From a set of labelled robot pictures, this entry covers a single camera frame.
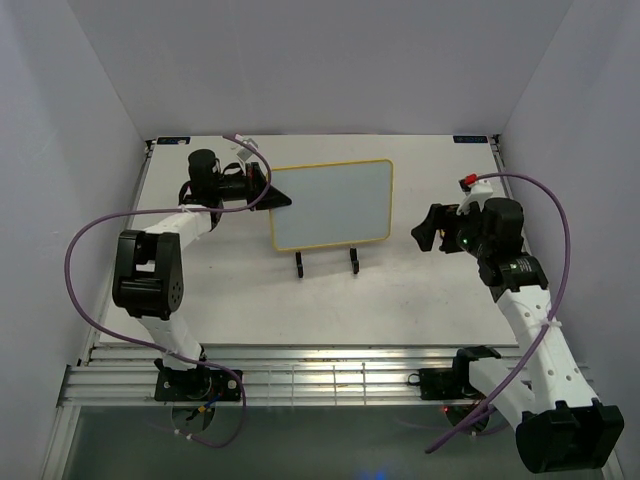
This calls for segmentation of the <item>yellow framed whiteboard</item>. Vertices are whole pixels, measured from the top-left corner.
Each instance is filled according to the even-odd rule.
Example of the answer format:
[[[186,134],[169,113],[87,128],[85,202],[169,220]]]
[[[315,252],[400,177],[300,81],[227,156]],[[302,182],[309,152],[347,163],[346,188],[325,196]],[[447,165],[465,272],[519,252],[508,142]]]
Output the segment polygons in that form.
[[[394,164],[374,159],[279,167],[272,186],[292,204],[269,212],[279,252],[383,241],[391,234]]]

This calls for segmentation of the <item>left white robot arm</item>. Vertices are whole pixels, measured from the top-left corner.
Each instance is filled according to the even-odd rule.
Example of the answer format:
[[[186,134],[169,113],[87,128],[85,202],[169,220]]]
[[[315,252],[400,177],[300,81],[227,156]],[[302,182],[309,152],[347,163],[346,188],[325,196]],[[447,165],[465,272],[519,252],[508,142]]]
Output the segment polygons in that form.
[[[200,367],[204,349],[178,314],[185,294],[182,251],[217,227],[226,202],[244,201],[251,210],[271,210],[290,206],[292,200],[267,184],[256,162],[223,168],[209,149],[189,154],[188,175],[179,192],[179,212],[119,235],[112,298],[166,350],[157,368],[177,374],[178,388],[197,400],[210,392],[212,376]]]

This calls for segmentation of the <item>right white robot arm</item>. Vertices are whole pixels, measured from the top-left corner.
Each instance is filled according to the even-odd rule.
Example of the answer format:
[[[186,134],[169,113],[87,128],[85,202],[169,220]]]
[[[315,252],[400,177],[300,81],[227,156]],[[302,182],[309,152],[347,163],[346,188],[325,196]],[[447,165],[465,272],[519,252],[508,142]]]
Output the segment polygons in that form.
[[[539,261],[524,249],[522,206],[508,198],[458,205],[433,204],[411,231],[421,251],[442,238],[444,253],[465,251],[507,319],[529,376],[493,391],[509,371],[496,350],[457,352],[451,382],[464,397],[481,393],[515,431],[524,466],[532,473],[602,468],[619,439],[624,419],[605,405],[585,380],[551,311],[548,280]]]

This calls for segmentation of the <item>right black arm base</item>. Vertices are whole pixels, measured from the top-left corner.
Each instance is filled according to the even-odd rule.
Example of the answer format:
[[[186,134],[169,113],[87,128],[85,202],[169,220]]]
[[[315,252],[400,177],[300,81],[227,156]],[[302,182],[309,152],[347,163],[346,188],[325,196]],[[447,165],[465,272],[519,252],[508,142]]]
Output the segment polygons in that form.
[[[408,375],[407,385],[417,388],[420,399],[425,401],[463,400],[478,395],[452,368],[418,369]]]

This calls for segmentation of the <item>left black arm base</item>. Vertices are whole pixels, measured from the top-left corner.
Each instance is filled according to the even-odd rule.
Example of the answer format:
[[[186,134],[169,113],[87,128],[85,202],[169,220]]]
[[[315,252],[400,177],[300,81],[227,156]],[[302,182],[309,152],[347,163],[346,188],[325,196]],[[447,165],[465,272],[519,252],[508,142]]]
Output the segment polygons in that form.
[[[239,382],[226,371],[190,369],[158,373],[153,399],[159,402],[205,402],[218,396],[223,402],[239,402]]]

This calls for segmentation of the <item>black metal whiteboard stand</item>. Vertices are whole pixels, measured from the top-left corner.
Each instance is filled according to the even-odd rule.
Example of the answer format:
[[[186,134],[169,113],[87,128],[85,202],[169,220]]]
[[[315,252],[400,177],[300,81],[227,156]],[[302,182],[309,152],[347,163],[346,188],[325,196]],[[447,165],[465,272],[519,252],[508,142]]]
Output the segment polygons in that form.
[[[298,279],[304,278],[305,260],[310,260],[310,266],[318,268],[320,273],[349,271],[354,276],[360,273],[360,259],[358,248],[355,244],[329,247],[325,250],[295,250],[294,259],[295,272]]]

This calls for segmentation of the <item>right blue table label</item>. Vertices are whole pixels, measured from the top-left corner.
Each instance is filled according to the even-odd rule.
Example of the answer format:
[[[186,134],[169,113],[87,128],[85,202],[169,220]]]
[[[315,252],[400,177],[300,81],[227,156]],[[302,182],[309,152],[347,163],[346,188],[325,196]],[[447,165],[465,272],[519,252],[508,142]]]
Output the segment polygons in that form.
[[[484,135],[453,135],[456,144],[486,144],[488,138]]]

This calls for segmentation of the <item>blue table label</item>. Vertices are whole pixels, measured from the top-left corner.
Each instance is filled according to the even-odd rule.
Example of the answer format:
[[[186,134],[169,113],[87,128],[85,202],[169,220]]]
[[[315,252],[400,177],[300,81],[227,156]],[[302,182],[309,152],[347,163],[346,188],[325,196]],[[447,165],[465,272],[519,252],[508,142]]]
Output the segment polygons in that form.
[[[189,145],[191,138],[189,136],[186,137],[158,137],[156,139],[157,145]]]
[[[453,135],[456,144],[486,144],[488,138],[484,135]]]

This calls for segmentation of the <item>left blue table label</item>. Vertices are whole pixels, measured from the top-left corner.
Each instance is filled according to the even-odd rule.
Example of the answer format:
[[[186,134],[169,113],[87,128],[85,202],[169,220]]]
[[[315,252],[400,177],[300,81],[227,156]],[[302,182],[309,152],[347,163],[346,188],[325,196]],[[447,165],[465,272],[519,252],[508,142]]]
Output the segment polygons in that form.
[[[158,137],[156,139],[157,145],[189,145],[191,138],[189,136],[186,137]]]

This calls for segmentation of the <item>aluminium rail frame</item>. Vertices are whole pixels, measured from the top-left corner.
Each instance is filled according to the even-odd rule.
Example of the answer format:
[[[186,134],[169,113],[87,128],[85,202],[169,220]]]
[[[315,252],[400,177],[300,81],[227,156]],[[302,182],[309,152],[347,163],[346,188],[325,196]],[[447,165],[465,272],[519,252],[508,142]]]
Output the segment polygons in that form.
[[[454,347],[210,346],[209,359],[243,373],[251,407],[417,406],[416,374],[451,365]],[[156,352],[124,344],[95,347],[68,368],[61,406],[150,406]]]

